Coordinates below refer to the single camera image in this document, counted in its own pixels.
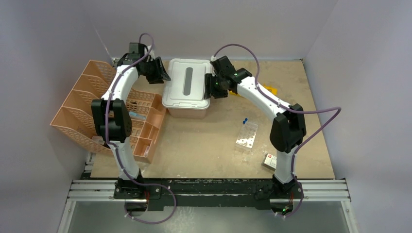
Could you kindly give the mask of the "white plastic bin lid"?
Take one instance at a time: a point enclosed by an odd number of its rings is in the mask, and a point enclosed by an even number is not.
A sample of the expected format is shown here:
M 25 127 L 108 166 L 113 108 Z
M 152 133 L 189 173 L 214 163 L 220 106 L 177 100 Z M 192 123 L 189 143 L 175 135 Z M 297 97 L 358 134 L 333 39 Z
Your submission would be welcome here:
M 204 98 L 205 75 L 211 74 L 209 60 L 174 58 L 169 61 L 162 104 L 169 109 L 205 110 L 210 101 Z

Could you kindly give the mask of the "clear plastic well plate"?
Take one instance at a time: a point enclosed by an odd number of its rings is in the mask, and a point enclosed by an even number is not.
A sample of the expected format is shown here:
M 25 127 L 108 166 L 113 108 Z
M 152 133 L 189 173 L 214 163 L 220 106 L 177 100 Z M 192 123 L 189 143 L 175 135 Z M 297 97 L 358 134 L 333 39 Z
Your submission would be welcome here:
M 236 146 L 240 149 L 251 151 L 256 138 L 257 130 L 257 124 L 245 121 L 240 128 L 240 132 L 236 140 Z

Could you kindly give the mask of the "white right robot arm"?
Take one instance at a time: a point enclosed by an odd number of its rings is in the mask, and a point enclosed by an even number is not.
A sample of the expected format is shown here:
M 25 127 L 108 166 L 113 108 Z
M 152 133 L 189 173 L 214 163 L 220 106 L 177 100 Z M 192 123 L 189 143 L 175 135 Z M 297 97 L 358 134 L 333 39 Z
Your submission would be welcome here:
M 230 91 L 258 107 L 272 122 L 269 140 L 276 149 L 273 192 L 283 198 L 296 185 L 294 153 L 307 133 L 303 110 L 299 104 L 289 105 L 264 88 L 251 72 L 235 69 L 227 56 L 212 57 L 213 71 L 205 75 L 204 99 L 226 98 Z

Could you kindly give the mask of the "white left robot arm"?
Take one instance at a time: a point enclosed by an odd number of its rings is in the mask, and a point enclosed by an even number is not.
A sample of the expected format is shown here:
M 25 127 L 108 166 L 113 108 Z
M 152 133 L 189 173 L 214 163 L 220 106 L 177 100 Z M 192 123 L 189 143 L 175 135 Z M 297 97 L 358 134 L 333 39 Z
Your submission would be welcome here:
M 154 45 L 130 43 L 129 51 L 117 63 L 116 74 L 108 90 L 91 102 L 96 133 L 112 150 L 120 172 L 115 193 L 128 194 L 134 199 L 142 197 L 148 185 L 144 183 L 132 153 L 132 119 L 126 100 L 141 75 L 150 84 L 170 80 L 161 58 L 154 56 L 153 48 Z

